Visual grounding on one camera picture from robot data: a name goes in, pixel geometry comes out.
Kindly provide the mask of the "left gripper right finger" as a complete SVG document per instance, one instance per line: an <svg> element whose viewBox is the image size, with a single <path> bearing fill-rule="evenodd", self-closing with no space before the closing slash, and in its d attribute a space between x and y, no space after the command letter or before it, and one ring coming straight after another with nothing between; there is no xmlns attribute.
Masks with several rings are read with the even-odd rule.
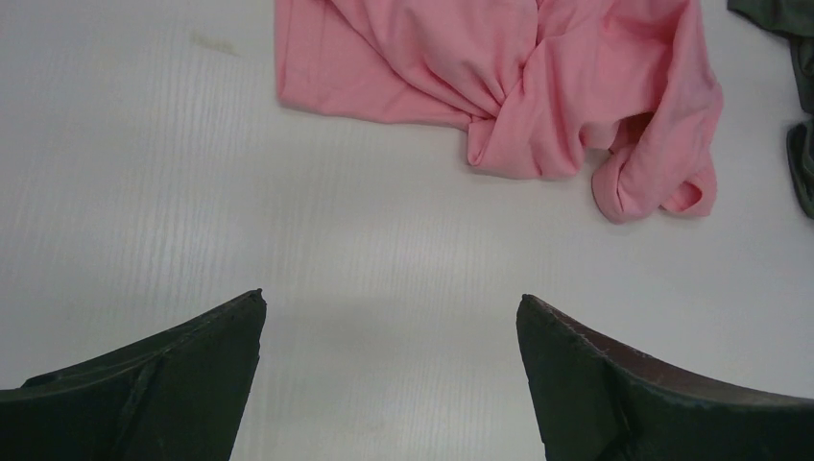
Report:
<svg viewBox="0 0 814 461"><path fill-rule="evenodd" d="M695 374L532 295L516 313L549 460L809 460L813 402Z"/></svg>

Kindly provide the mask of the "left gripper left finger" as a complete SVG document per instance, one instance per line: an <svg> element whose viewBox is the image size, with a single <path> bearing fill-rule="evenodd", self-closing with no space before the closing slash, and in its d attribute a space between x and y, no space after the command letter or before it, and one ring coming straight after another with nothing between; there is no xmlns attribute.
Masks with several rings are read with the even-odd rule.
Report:
<svg viewBox="0 0 814 461"><path fill-rule="evenodd" d="M227 460L267 305L244 293L176 327L1 394L5 460Z"/></svg>

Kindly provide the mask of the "pink t shirt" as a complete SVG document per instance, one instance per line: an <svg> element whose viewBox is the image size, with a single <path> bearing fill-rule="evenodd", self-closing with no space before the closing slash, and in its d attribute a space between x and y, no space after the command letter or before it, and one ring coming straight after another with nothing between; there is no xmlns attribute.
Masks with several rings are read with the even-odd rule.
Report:
<svg viewBox="0 0 814 461"><path fill-rule="evenodd" d="M322 115L446 125L468 163L576 175L614 223L710 213L723 108L696 1L275 3L279 101Z"/></svg>

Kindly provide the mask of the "grey t shirt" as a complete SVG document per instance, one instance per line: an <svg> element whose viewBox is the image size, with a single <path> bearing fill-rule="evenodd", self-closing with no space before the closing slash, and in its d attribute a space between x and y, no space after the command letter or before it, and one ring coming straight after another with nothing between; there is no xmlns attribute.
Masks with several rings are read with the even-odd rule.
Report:
<svg viewBox="0 0 814 461"><path fill-rule="evenodd" d="M808 119L786 133L791 183L804 215L813 217L813 3L809 0L729 0L727 9L789 44L799 103Z"/></svg>

